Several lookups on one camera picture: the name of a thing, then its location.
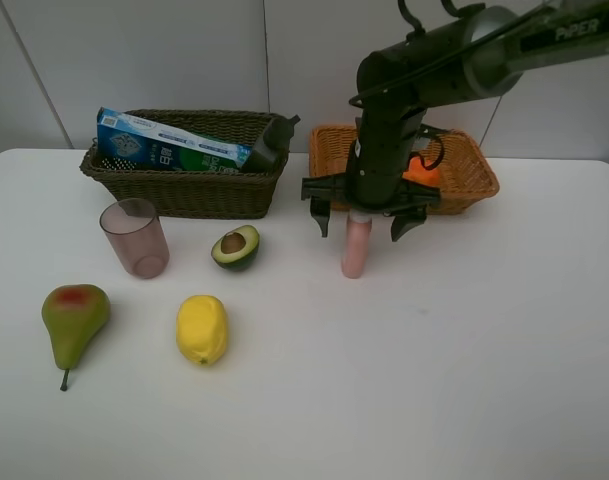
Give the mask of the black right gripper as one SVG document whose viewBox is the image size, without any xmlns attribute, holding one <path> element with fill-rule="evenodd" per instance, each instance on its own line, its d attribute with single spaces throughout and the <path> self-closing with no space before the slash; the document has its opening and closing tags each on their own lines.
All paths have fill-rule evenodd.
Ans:
<svg viewBox="0 0 609 480">
<path fill-rule="evenodd" d="M 440 192 L 403 178 L 425 113 L 418 108 L 364 109 L 345 171 L 302 180 L 301 197 L 310 200 L 310 215 L 322 237 L 328 236 L 333 201 L 369 213 L 393 214 L 393 242 L 425 223 L 425 205 L 437 205 Z"/>
</svg>

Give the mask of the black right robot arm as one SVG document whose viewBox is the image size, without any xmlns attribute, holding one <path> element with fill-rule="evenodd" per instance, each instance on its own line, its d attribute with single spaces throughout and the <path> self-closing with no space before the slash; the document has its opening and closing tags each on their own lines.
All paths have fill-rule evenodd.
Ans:
<svg viewBox="0 0 609 480">
<path fill-rule="evenodd" d="M 400 2 L 412 32 L 360 63 L 349 103 L 362 114 L 346 168 L 302 181 L 323 236 L 334 202 L 391 217 L 394 241 L 424 223 L 440 193 L 403 174 L 417 139 L 438 133 L 422 124 L 428 109 L 500 97 L 528 70 L 609 55 L 609 1 L 545 1 L 523 15 L 483 3 L 442 6 L 454 22 L 427 31 Z"/>
</svg>

